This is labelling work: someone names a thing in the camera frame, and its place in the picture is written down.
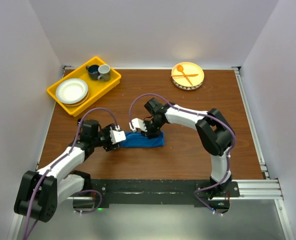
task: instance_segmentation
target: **blue cloth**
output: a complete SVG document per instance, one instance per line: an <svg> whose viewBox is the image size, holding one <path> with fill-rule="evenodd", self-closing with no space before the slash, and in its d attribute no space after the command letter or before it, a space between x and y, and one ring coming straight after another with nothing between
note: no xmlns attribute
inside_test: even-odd
<svg viewBox="0 0 296 240"><path fill-rule="evenodd" d="M165 146L164 132L159 137L148 139L140 132L126 132L126 140L120 143L121 148L154 148Z"/></svg>

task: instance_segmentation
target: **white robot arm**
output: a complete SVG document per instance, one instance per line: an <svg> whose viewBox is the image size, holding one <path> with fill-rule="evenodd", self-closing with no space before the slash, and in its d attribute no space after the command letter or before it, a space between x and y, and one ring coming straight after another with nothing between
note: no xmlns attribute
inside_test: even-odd
<svg viewBox="0 0 296 240"><path fill-rule="evenodd" d="M121 131L118 125L110 124L101 129L96 120L83 121L79 138L74 145L72 142L47 166L38 171L27 171L22 176L14 212L27 215L33 190L43 177L42 184L33 198L30 217L48 222L55 214L57 205L66 198L81 190L92 189L89 174L72 170L83 163L96 147L103 147L108 152L119 148L119 143L124 140L125 132Z"/></svg>
<svg viewBox="0 0 296 240"><path fill-rule="evenodd" d="M140 130L143 135L148 138L154 138L161 134L160 128L164 124L179 124L188 128L194 129L198 132L203 147L210 153L212 172L211 180L218 183L223 179L227 171L226 152L232 144L233 137L228 130L226 130L219 123L211 120L204 115L212 115L216 119L224 122L229 126L223 115L217 110L211 111L196 111L183 108L177 104L162 105L155 98L149 100L144 107L152 115L151 120L141 120L135 118L129 123L133 132ZM231 181L230 170L221 184Z"/></svg>

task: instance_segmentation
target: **yellow tray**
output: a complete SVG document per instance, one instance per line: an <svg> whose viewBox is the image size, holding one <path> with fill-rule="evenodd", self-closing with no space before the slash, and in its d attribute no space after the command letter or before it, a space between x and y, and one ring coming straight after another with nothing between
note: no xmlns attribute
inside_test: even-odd
<svg viewBox="0 0 296 240"><path fill-rule="evenodd" d="M56 100L56 102L62 106L62 108L69 114L74 117L77 117L79 114L81 114L85 109L90 107L94 102L96 102L98 99L100 99L103 95L108 93L111 89L116 87L120 83L120 79L122 76L120 73L118 73L113 68L110 68L110 75L111 79L109 81L98 81L98 80L92 80L87 72L86 66L91 65L103 65L106 64L103 60L101 60L99 57L95 56L94 58L87 61L82 66L78 67L76 70L69 73L67 76L56 82L55 84L51 85L47 88L47 93L49 93L50 96L52 96L53 99ZM56 98L56 89L63 81L68 79L82 79L84 80L88 85L88 91L89 91L89 97L88 99L82 103L79 106L67 106L60 102Z"/></svg>

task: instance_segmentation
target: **cable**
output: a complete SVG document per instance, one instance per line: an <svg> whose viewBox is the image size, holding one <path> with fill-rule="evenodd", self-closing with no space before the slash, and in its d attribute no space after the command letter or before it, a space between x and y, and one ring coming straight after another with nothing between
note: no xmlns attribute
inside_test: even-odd
<svg viewBox="0 0 296 240"><path fill-rule="evenodd" d="M73 140L73 143L72 143L72 146L69 150L68 153L65 153L64 155L62 155L58 160L56 160L52 165L50 165L50 169L47 169L44 174L40 177L39 181L37 182L36 184L36 187L33 189L33 192L32 192L32 195L31 195L31 198L29 200L29 205L28 205L28 210L27 210L27 214L26 214L26 219L25 219L25 224L24 224L24 231L23 231L23 240L27 240L28 236L30 235L30 233L32 232L33 228L35 227L35 225L37 224L37 220L33 223L33 225L31 226L31 229L28 231L28 227L29 227L29 220L30 220L30 216L31 216L31 213L32 213L32 208L33 208L33 202L35 200L35 197L36 197L36 194L37 194L37 191L40 187L40 185L42 184L43 180L45 179L46 175L54 168L54 166L56 166L61 160L63 160L65 157L67 157L74 149L75 145L76 145L76 142L77 142L77 139L78 139L78 136L79 136L79 133L80 133L80 130L81 130L81 126L83 125L83 122L85 120L85 117L90 114L91 112L95 111L95 110L105 110L107 111L108 113L110 113L110 115L112 116L113 120L114 120L114 123L116 124L116 126L118 126L118 123L117 123L117 119L115 117L115 115L107 108L105 107L95 107L93 109L90 109L88 112L86 112L80 122L79 122L79 125L78 125L78 128L77 128L77 131L76 131L76 135L74 137L74 140Z"/></svg>
<svg viewBox="0 0 296 240"><path fill-rule="evenodd" d="M146 119L151 119L153 116L146 116L143 120L145 121Z"/></svg>
<svg viewBox="0 0 296 240"><path fill-rule="evenodd" d="M81 214L89 214L89 213L92 213L92 212L96 211L96 209L99 208L99 206L102 204L102 201L103 201L103 196L97 190L89 189L89 190L83 190L83 191L76 192L76 194L86 194L86 193L96 193L96 194L98 194L99 195L99 203L98 203L98 205L96 207L94 207L93 209L91 209L89 211L75 210L76 212L81 213Z"/></svg>
<svg viewBox="0 0 296 240"><path fill-rule="evenodd" d="M137 97L131 104L130 108L129 108L129 123L130 123L130 126L132 128L134 128L133 126L133 123L132 123L132 109L133 109L133 106L134 104L138 101L138 99L144 97L144 96L156 96L156 97L159 97L161 98L162 100L164 100L171 108L175 109L175 110L178 110L180 112L183 112L183 113L187 113L187 114L193 114L193 115L197 115L197 116L202 116L202 117L206 117L206 118L210 118L214 121L216 121L217 123L221 124L222 126L224 126L231 134L232 136L232 144L231 144L231 147L228 148L227 152L226 152L226 160L227 160L227 168L226 168L226 173L224 174L223 178L215 183L214 185L211 185L211 186L207 186L207 187L204 187L204 188L201 188L201 189L198 189L196 191L194 191L194 195L195 197L203 204L205 205L208 209L210 209L211 211L213 211L213 213L217 213L217 214L221 214L220 212L214 210L211 206L209 206L205 201L203 201L199 196L198 196L198 193L202 192L202 191L206 191L206 190L209 190L209 189L212 189L212 188L215 188L217 187L218 185L220 185L225 179L226 177L228 176L228 173L229 173L229 170L230 170L230 152L231 150L236 146L236 136L233 132L233 130L227 125L225 124L224 122L222 122L221 120L219 120L218 118L214 117L214 116L211 116L211 115L208 115L208 114L203 114L203 113L197 113L197 112L194 112L194 111L189 111L189 110L186 110L186 109L182 109L180 107L176 107L174 105L172 105L167 99L165 99L163 96L160 96L158 94L155 94L155 93L145 93L143 95L140 95L139 97Z"/></svg>

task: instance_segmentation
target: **wooden table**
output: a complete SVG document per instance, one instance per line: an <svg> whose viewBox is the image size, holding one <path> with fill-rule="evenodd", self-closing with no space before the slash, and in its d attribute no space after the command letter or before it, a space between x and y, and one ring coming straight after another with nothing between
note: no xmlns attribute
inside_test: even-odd
<svg viewBox="0 0 296 240"><path fill-rule="evenodd" d="M173 85L171 70L121 69L118 86L95 102L89 109L105 107L113 111L118 124L129 132L129 107L133 100L145 93L156 93L184 108L221 111L237 137L231 152L231 173L234 179L263 179L254 142L248 125L241 94L233 70L205 70L201 88L185 91ZM132 118L149 116L144 104L149 96L134 106ZM76 134L77 119L56 104L44 144L39 168L57 158ZM105 111L94 111L87 119L96 119L102 126L113 123ZM176 124L162 127L165 146L156 148L120 148L105 152L96 148L78 170L94 179L208 179L211 160L196 131Z"/></svg>

